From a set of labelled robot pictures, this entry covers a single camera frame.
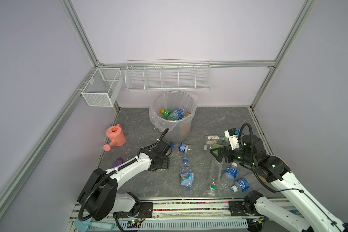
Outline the blue cartoon label water bottle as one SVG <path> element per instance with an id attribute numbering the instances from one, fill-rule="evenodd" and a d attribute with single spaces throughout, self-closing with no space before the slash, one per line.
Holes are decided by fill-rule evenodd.
<path id="1" fill-rule="evenodd" d="M 184 157 L 180 167 L 180 184 L 184 189 L 191 189 L 194 183 L 194 172 L 191 165 L 189 164 L 188 158 Z"/>

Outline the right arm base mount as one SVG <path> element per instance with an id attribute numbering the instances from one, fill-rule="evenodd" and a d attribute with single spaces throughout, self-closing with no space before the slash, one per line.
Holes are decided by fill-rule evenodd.
<path id="1" fill-rule="evenodd" d="M 232 217 L 236 216 L 261 216 L 256 210 L 255 207 L 256 201 L 241 201 L 241 200 L 233 200 L 229 201 L 228 210 L 231 213 Z"/>

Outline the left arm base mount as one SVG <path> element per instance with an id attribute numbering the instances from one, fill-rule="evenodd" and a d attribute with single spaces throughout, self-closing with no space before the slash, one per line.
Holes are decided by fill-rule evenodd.
<path id="1" fill-rule="evenodd" d="M 129 212 L 117 212 L 117 218 L 152 218 L 153 203 L 140 202 Z"/>

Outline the pink watering can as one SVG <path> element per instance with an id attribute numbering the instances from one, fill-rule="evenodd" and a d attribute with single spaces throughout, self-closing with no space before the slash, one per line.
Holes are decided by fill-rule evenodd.
<path id="1" fill-rule="evenodd" d="M 110 143 L 103 146 L 104 151 L 109 151 L 112 147 L 120 147 L 127 141 L 120 124 L 108 128 L 106 131 L 106 136 L 110 140 Z"/>

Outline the small crushed blue bottle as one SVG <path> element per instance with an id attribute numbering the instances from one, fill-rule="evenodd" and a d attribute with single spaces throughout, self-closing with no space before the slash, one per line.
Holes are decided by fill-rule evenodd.
<path id="1" fill-rule="evenodd" d="M 185 143 L 171 143 L 170 147 L 184 154 L 188 152 L 192 152 L 194 150 L 192 145 L 185 144 Z"/>

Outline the bird label tea bottle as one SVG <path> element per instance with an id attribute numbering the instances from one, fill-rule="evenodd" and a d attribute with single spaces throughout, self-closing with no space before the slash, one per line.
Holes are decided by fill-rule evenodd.
<path id="1" fill-rule="evenodd" d="M 229 139 L 226 136 L 220 135 L 206 135 L 205 136 L 205 144 L 206 145 L 224 145 L 229 142 Z"/>

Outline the tall clear bottle green-red cap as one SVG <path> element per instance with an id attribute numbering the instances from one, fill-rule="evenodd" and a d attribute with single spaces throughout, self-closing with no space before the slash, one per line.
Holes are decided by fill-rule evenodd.
<path id="1" fill-rule="evenodd" d="M 210 176 L 209 176 L 209 189 L 207 190 L 207 194 L 210 196 L 215 196 L 218 183 L 221 179 L 221 171 L 222 171 L 222 162 L 218 162 L 216 159 L 213 160 L 212 166 L 210 169 Z"/>

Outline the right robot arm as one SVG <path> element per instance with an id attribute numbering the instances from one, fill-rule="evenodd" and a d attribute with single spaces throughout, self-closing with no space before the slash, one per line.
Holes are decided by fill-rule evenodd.
<path id="1" fill-rule="evenodd" d="M 240 130 L 229 129 L 224 134 L 230 144 L 211 149 L 213 157 L 246 167 L 267 190 L 282 193 L 300 215 L 279 207 L 255 190 L 244 198 L 241 211 L 251 216 L 265 216 L 290 232 L 348 232 L 348 222 L 330 213 L 280 157 L 267 153 L 263 140 L 254 135 L 250 124 L 243 124 Z"/>

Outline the clear plastic bin liner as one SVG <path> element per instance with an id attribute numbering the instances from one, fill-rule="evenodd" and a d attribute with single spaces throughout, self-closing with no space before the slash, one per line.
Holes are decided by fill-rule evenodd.
<path id="1" fill-rule="evenodd" d="M 184 117 L 181 120 L 172 121 L 164 119 L 160 113 L 161 109 L 170 110 L 173 112 L 177 108 L 184 110 Z M 192 123 L 197 109 L 197 96 L 184 91 L 169 91 L 159 95 L 149 107 L 149 119 L 155 128 L 160 131 L 166 128 L 169 131 L 179 129 L 184 125 Z M 190 112 L 191 115 L 187 118 L 186 113 Z"/>

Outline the small white mesh basket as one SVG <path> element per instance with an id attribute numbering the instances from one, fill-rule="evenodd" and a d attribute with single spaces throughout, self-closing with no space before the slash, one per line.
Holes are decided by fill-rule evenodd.
<path id="1" fill-rule="evenodd" d="M 114 107 L 123 84 L 119 68 L 96 68 L 81 94 L 92 107 Z"/>

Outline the Pocari Sweat bottle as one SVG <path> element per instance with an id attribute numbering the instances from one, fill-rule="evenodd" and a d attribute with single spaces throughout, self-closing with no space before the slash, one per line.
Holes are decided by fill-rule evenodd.
<path id="1" fill-rule="evenodd" d="M 169 116 L 168 119 L 172 121 L 181 120 L 184 117 L 184 110 L 177 108 Z"/>

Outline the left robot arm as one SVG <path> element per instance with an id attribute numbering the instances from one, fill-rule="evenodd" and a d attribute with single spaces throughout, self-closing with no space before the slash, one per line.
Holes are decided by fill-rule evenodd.
<path id="1" fill-rule="evenodd" d="M 165 129 L 155 143 L 140 148 L 134 158 L 123 164 L 107 170 L 94 170 L 77 199 L 81 205 L 78 220 L 93 218 L 100 221 L 111 212 L 122 212 L 130 217 L 138 216 L 141 201 L 130 192 L 120 194 L 118 190 L 143 171 L 169 168 L 167 153 L 170 145 L 163 140 L 168 131 L 168 128 Z"/>

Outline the lime green label bottle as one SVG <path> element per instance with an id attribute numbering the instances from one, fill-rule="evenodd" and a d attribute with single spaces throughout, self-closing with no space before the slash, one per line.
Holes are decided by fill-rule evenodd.
<path id="1" fill-rule="evenodd" d="M 221 147 L 223 147 L 223 145 L 219 145 L 219 144 L 204 145 L 204 150 L 211 150 L 211 149 L 216 149 Z"/>

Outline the green Sprite bottle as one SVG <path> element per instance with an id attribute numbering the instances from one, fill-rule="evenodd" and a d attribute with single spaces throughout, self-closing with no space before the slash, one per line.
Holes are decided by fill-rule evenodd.
<path id="1" fill-rule="evenodd" d="M 162 114 L 164 119 L 168 119 L 172 113 L 170 110 L 165 110 L 163 108 L 159 112 Z"/>

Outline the teal toy shovel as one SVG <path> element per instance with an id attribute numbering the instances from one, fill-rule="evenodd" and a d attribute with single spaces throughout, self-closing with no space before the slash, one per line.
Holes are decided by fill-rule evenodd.
<path id="1" fill-rule="evenodd" d="M 86 232 L 89 229 L 104 229 L 104 230 L 113 230 L 115 227 L 114 223 L 108 223 L 108 222 L 98 222 L 98 221 L 92 221 L 91 219 L 80 221 L 75 221 L 75 227 L 80 232 Z"/>

